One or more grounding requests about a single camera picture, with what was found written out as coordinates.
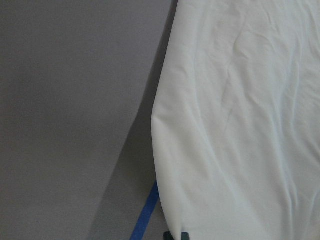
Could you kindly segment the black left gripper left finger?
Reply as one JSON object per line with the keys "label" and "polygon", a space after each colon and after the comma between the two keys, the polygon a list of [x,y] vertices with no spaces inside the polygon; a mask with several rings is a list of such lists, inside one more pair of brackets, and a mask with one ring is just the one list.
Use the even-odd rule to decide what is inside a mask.
{"label": "black left gripper left finger", "polygon": [[163,239],[164,240],[174,240],[170,231],[166,231],[163,233]]}

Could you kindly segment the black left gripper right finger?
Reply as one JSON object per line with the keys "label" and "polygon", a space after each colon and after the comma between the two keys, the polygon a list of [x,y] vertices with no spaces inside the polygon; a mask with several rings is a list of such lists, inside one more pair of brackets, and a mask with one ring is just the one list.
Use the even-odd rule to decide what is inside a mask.
{"label": "black left gripper right finger", "polygon": [[181,233],[181,240],[189,240],[189,233],[188,232],[182,232]]}

